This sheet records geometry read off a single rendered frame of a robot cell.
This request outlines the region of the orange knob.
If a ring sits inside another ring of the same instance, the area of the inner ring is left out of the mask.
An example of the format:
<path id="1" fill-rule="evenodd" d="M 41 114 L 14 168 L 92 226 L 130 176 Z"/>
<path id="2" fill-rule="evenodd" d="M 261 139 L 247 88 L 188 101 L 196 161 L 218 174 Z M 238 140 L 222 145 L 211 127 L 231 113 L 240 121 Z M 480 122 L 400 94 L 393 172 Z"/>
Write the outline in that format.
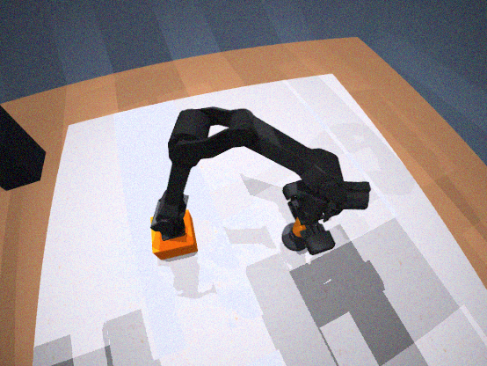
<path id="1" fill-rule="evenodd" d="M 294 222 L 294 226 L 293 226 L 292 230 L 293 230 L 293 233 L 295 234 L 295 236 L 301 238 L 302 235 L 301 235 L 300 231 L 306 230 L 306 227 L 305 227 L 305 225 L 301 225 L 298 217 L 296 217 L 296 220 Z"/>

